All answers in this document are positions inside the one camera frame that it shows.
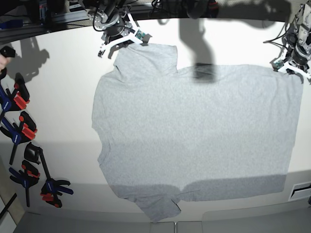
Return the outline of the person's hand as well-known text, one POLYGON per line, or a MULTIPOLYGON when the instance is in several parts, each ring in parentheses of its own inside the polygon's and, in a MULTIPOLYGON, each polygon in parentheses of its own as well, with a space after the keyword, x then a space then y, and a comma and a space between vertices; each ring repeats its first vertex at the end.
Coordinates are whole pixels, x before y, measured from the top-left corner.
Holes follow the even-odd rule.
POLYGON ((0 71, 6 68, 6 66, 11 62, 11 57, 4 57, 0 55, 0 71))

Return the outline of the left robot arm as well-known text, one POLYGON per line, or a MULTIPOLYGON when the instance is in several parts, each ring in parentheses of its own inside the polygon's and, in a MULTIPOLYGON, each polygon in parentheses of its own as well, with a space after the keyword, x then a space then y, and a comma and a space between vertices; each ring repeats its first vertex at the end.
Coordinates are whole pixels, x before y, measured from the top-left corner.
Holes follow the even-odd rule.
POLYGON ((300 7, 294 17, 293 32, 286 37, 288 51, 285 63, 293 72, 310 78, 308 62, 311 60, 311 2, 300 7))

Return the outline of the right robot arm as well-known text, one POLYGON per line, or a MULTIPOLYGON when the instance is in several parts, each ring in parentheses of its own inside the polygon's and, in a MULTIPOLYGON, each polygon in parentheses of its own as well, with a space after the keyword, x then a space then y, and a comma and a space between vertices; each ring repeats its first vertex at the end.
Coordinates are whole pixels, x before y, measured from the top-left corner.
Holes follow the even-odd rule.
POLYGON ((102 40, 108 43, 132 33, 129 7, 124 0, 80 0, 79 4, 86 10, 92 27, 102 32, 102 40))

